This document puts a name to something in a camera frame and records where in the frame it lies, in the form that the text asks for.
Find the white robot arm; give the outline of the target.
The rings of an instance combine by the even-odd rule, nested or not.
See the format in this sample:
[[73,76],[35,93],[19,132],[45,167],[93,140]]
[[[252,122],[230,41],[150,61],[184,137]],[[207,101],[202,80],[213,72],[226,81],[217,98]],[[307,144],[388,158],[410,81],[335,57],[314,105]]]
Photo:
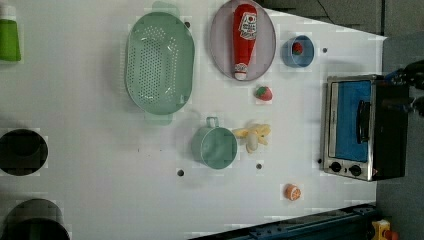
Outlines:
[[[393,86],[414,87],[418,90],[424,90],[424,60],[408,64],[406,67],[386,75],[384,81]],[[423,97],[385,99],[382,106],[389,110],[417,113],[420,117],[424,116]]]

